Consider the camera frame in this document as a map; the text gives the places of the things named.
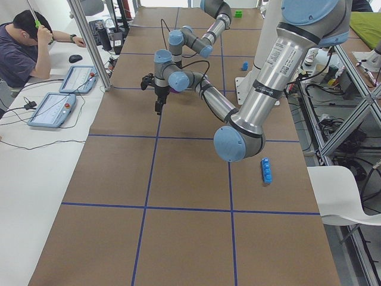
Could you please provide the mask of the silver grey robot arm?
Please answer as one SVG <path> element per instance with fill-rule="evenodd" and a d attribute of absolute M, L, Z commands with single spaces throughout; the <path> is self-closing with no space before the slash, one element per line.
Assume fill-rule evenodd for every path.
<path fill-rule="evenodd" d="M 206 75 L 181 68 L 182 48 L 189 47 L 208 57 L 218 36 L 233 20 L 224 1 L 202 1 L 201 9 L 214 18 L 202 37 L 185 26 L 169 34 L 168 49 L 154 55 L 154 73 L 148 85 L 154 87 L 155 112 L 161 114 L 167 95 L 174 90 L 192 89 L 205 101 L 224 126 L 214 135 L 214 148 L 225 161 L 241 161 L 258 154 L 265 145 L 263 123 L 283 89 L 292 80 L 311 48 L 334 46 L 349 35 L 351 1 L 270 1 L 267 6 L 261 43 L 269 43 L 267 57 L 257 77 L 250 81 L 248 94 L 236 108 Z"/>
<path fill-rule="evenodd" d="M 172 61 L 180 68 L 184 46 L 202 58 L 208 58 L 217 39 L 225 30 L 230 29 L 233 17 L 228 3 L 222 0 L 202 0 L 200 9 L 214 19 L 214 23 L 201 37 L 190 26 L 174 29 L 168 34 L 168 49 L 172 54 Z"/>

